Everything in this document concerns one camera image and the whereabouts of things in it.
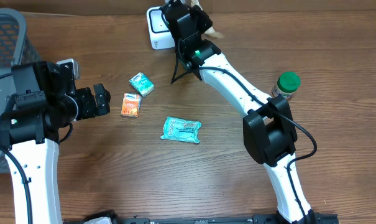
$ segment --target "green bottle cap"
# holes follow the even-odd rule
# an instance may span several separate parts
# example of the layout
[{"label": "green bottle cap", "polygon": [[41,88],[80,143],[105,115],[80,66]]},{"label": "green bottle cap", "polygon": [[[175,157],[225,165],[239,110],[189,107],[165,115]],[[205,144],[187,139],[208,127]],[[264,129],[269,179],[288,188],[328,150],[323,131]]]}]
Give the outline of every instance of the green bottle cap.
[{"label": "green bottle cap", "polygon": [[285,72],[277,80],[277,86],[285,93],[293,93],[300,87],[301,79],[295,72]]}]

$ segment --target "wood grain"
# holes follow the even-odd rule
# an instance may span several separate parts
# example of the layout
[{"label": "wood grain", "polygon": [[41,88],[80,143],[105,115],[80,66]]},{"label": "wood grain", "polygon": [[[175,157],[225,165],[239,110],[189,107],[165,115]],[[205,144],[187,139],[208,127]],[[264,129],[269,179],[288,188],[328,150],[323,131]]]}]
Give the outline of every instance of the wood grain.
[{"label": "wood grain", "polygon": [[[164,0],[0,0],[18,11],[72,15],[142,15]],[[207,13],[376,10],[376,0],[200,0]]]},{"label": "wood grain", "polygon": [[[215,40],[234,67],[267,93],[293,70],[294,119],[319,151],[298,163],[317,212],[341,223],[376,223],[376,11],[214,14]],[[242,120],[193,75],[170,85],[173,50],[152,50],[144,16],[28,18],[29,39],[45,60],[75,58],[78,88],[103,83],[111,113],[75,123],[61,146],[63,218],[113,208],[122,217],[237,217],[274,213],[268,175],[246,152]],[[139,118],[120,115],[130,79],[144,72],[155,91]],[[166,116],[201,121],[201,143],[162,141]],[[310,152],[301,133],[297,154]],[[9,174],[0,175],[0,223],[14,223]]]}]

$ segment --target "black base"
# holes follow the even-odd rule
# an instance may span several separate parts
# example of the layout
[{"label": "black base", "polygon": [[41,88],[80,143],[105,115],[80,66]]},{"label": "black base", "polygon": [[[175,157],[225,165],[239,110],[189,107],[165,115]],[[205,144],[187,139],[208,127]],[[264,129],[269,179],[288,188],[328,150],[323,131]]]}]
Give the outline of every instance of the black base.
[{"label": "black base", "polygon": [[[272,215],[254,215],[253,217],[237,217],[237,218],[177,218],[164,220],[149,220],[148,218],[118,218],[114,210],[99,212],[90,215],[80,222],[63,222],[63,224],[84,224],[89,220],[109,217],[112,224],[286,224],[287,222],[281,218],[279,214]],[[294,222],[294,224],[304,224],[304,219]],[[323,215],[310,211],[307,215],[306,224],[338,224],[337,215]]]},{"label": "black base", "polygon": [[[253,224],[290,224],[279,213],[271,215],[254,215]],[[337,215],[323,215],[322,213],[310,211],[306,216],[306,224],[338,224]],[[301,219],[293,224],[305,224]]]}]

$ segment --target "teal packet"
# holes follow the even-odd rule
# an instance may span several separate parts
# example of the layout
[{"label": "teal packet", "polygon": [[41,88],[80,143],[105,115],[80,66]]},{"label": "teal packet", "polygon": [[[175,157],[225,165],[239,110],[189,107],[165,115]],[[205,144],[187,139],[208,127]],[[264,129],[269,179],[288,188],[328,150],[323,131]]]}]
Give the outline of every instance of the teal packet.
[{"label": "teal packet", "polygon": [[151,91],[155,90],[155,85],[142,72],[132,77],[130,83],[142,97],[147,96]]},{"label": "teal packet", "polygon": [[201,127],[199,121],[185,121],[184,119],[167,117],[163,127],[161,139],[200,143],[198,131]]}]

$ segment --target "gray basket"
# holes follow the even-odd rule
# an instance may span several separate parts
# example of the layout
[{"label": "gray basket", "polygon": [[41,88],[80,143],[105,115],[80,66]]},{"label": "gray basket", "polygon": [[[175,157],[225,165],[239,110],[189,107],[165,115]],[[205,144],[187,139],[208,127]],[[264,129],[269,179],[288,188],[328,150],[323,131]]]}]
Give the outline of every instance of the gray basket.
[{"label": "gray basket", "polygon": [[[39,54],[26,36],[23,15],[13,9],[0,9],[0,75],[10,72],[13,65],[39,60]],[[12,77],[0,80],[0,115],[9,97],[15,92]],[[9,172],[9,168],[0,151],[0,173],[4,172]]]}]

